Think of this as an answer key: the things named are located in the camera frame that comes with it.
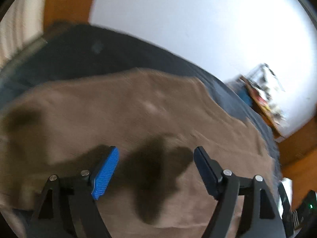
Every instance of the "dark gray fabric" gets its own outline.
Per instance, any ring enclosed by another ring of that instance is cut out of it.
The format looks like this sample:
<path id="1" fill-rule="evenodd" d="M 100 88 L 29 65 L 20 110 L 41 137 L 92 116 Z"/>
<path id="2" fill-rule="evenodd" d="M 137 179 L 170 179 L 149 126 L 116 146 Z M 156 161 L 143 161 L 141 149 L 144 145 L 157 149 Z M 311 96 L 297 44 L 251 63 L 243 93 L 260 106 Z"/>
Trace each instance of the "dark gray fabric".
<path id="1" fill-rule="evenodd" d="M 50 40 L 22 64 L 9 63 L 0 73 L 0 109 L 28 89 L 47 81 L 110 74 L 135 67 L 197 77 L 205 84 L 214 101 L 229 115 L 242 121 L 248 117 L 266 141 L 270 156 L 276 160 L 274 186 L 277 190 L 277 180 L 281 178 L 279 152 L 272 131 L 263 119 L 205 70 L 125 34 L 77 25 Z"/>

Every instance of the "wooden panel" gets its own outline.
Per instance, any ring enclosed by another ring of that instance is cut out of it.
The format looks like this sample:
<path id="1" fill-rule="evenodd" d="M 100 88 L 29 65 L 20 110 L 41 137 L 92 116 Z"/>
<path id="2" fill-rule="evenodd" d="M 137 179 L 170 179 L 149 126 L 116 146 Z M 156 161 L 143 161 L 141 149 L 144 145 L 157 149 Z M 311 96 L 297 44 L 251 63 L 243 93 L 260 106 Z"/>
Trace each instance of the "wooden panel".
<path id="1" fill-rule="evenodd" d="M 286 140 L 278 143 L 278 147 L 282 166 L 303 158 L 306 153 L 317 147 L 316 117 L 311 119 Z"/>
<path id="2" fill-rule="evenodd" d="M 282 168 L 284 177 L 293 180 L 292 208 L 296 209 L 309 190 L 317 191 L 317 148 L 295 163 Z"/>
<path id="3" fill-rule="evenodd" d="M 55 21 L 88 23 L 93 0 L 46 0 L 44 10 L 44 30 Z"/>

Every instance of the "white wall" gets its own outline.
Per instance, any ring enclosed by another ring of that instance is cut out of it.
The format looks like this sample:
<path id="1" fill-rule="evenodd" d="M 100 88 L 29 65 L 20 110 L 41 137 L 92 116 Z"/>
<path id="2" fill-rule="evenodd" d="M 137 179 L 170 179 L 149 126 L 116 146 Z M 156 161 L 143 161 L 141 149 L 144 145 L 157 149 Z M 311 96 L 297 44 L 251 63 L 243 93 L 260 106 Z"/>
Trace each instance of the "white wall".
<path id="1" fill-rule="evenodd" d="M 225 81 L 267 63 L 287 136 L 317 102 L 317 34 L 297 0 L 94 0 L 90 23 L 150 41 Z"/>

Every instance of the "brown cloth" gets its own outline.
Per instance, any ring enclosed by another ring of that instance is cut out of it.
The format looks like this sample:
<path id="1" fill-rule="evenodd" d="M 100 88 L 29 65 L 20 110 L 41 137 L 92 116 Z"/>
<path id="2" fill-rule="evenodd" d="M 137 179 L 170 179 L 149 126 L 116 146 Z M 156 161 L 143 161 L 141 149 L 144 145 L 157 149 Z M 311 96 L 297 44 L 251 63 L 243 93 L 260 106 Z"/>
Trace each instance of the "brown cloth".
<path id="1" fill-rule="evenodd" d="M 197 78 L 152 70 L 47 83 L 2 119 L 0 203 L 32 209 L 51 174 L 73 176 L 101 157 L 120 159 L 98 209 L 113 238 L 201 237 L 216 201 L 193 162 L 203 146 L 236 175 L 262 175 L 273 159 L 251 122 L 229 116 Z M 228 237 L 234 237 L 242 198 Z"/>

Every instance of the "blue textured pad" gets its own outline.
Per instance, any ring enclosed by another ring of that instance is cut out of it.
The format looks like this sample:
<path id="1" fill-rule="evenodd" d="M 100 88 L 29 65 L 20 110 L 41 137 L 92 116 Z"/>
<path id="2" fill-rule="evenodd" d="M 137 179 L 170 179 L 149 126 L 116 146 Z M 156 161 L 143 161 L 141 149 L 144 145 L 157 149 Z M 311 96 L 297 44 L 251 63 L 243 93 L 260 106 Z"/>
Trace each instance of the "blue textured pad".
<path id="1" fill-rule="evenodd" d="M 104 165 L 101 167 L 99 173 L 94 179 L 94 188 L 91 192 L 94 200 L 99 199 L 100 196 L 104 195 L 110 179 L 115 171 L 115 168 L 119 161 L 119 151 L 117 148 L 113 148 L 110 155 L 106 159 Z"/>

